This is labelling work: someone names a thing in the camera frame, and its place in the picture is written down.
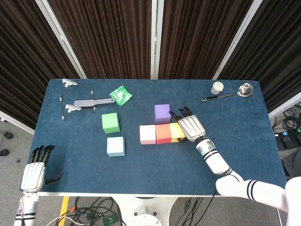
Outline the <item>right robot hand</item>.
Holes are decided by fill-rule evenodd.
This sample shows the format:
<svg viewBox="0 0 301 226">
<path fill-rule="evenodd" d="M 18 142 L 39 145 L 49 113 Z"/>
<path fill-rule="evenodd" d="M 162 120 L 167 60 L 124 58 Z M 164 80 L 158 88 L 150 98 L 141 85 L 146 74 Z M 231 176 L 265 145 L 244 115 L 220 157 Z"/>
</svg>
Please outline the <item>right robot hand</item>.
<svg viewBox="0 0 301 226">
<path fill-rule="evenodd" d="M 185 135 L 184 138 L 177 138 L 179 142 L 195 142 L 199 137 L 204 137 L 206 135 L 205 128 L 198 117 L 194 115 L 188 107 L 179 108 L 179 111 L 182 113 L 183 117 L 178 116 L 173 111 L 169 111 L 170 115 L 177 121 Z"/>
</svg>

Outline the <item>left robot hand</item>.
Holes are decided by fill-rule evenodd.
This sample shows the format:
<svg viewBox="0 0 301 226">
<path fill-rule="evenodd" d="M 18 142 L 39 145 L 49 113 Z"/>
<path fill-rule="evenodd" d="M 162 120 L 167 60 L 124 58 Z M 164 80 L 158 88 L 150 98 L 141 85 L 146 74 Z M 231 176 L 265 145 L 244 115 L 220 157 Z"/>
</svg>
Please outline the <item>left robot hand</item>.
<svg viewBox="0 0 301 226">
<path fill-rule="evenodd" d="M 56 178 L 46 179 L 45 172 L 54 145 L 40 146 L 33 150 L 29 163 L 26 164 L 22 176 L 20 190 L 25 193 L 37 193 L 44 185 L 57 182 L 63 176 L 60 173 Z"/>
</svg>

